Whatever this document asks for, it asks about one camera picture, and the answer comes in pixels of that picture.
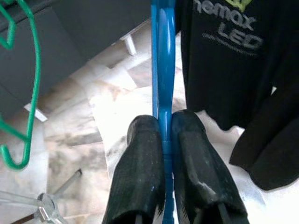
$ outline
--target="black t-shirt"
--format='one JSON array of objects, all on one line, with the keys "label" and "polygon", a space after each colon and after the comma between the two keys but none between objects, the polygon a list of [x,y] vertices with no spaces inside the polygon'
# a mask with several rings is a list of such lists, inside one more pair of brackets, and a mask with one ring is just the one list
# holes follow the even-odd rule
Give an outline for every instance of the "black t-shirt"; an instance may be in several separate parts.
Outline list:
[{"label": "black t-shirt", "polygon": [[298,9],[298,0],[177,0],[187,108],[223,130],[247,127],[287,75],[278,71]]}]

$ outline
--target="black sweatshirt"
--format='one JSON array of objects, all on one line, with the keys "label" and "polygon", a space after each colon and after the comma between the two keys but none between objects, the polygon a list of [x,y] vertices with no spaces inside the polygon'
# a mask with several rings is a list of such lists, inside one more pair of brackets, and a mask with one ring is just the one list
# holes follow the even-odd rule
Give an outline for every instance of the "black sweatshirt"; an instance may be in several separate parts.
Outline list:
[{"label": "black sweatshirt", "polygon": [[[252,166],[267,144],[291,121],[282,116],[279,125],[273,125],[274,130],[267,122],[259,125],[257,114],[259,119],[276,122],[267,110],[268,101],[279,110],[278,114],[285,110],[292,110],[286,114],[299,114],[297,107],[292,107],[299,102],[294,93],[299,91],[295,53],[299,48],[291,44],[298,39],[299,1],[177,0],[175,16],[176,30],[181,31],[187,108],[195,112],[205,110],[223,130],[235,125],[247,128],[254,123],[251,126],[255,128],[244,134],[261,139],[263,144],[247,147],[251,142],[246,139],[250,137],[240,138],[234,151],[241,156],[232,159],[235,165],[247,161],[247,166]],[[284,59],[290,49],[293,56],[287,64]],[[286,80],[292,83],[292,90]],[[273,86],[277,93],[271,95]],[[285,98],[293,94],[294,98],[287,102],[288,106],[280,107],[277,94]],[[247,153],[252,150],[256,150],[255,157],[247,160]]]}]

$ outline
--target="white tile floor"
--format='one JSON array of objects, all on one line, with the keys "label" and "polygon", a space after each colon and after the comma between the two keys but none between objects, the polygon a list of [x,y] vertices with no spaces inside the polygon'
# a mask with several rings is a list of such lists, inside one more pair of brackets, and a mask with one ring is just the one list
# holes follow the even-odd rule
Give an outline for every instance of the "white tile floor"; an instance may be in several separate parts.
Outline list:
[{"label": "white tile floor", "polygon": [[[107,48],[69,78],[40,98],[48,116],[35,122],[29,166],[22,172],[8,170],[0,161],[0,190],[36,197],[53,192],[74,171],[83,177],[64,194],[59,208],[69,223],[100,223],[105,212],[115,165],[126,147],[127,128],[133,118],[151,114],[150,24],[133,34],[138,54],[130,56],[123,42]],[[176,39],[176,75],[173,111],[185,108],[180,38]],[[24,131],[26,112],[10,123]],[[299,182],[288,188],[263,192],[238,167],[228,165],[236,128],[223,132],[204,112],[198,114],[208,137],[230,169],[248,209],[251,224],[298,223]],[[0,135],[16,159],[22,145]],[[0,224],[8,224],[33,210],[0,203]]]}]

